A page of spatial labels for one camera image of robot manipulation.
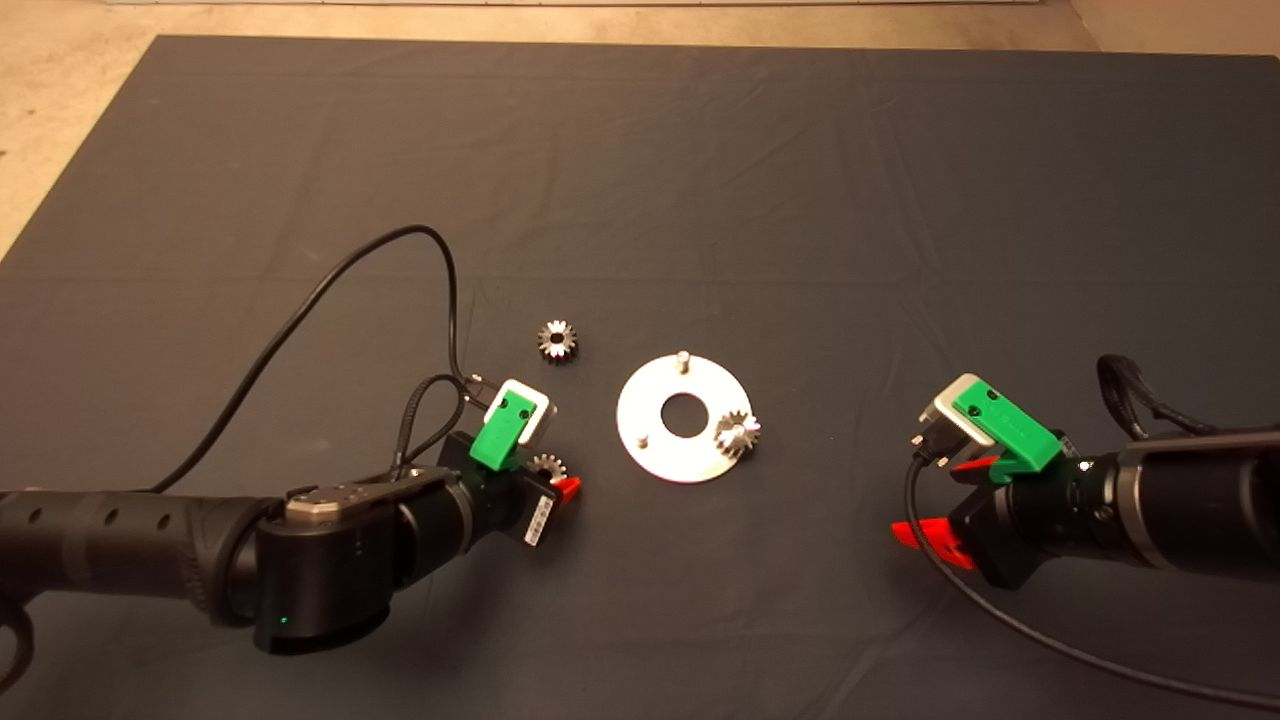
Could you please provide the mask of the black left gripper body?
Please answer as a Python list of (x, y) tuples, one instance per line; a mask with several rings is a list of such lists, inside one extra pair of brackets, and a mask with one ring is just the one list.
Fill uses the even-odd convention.
[(536, 548), (550, 534), (561, 488), (522, 465), (506, 471), (485, 468), (470, 456), (472, 442), (472, 436), (454, 430), (440, 447), (440, 465), (457, 474), (462, 497), (462, 547), (471, 550), (498, 534)]

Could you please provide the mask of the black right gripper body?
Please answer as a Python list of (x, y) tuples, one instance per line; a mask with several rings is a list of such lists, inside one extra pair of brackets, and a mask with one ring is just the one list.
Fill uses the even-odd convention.
[(1111, 557), (1108, 455), (1057, 457), (1005, 484), (991, 474), (950, 474), (974, 489), (948, 515), (989, 585), (1019, 589), (1051, 559)]

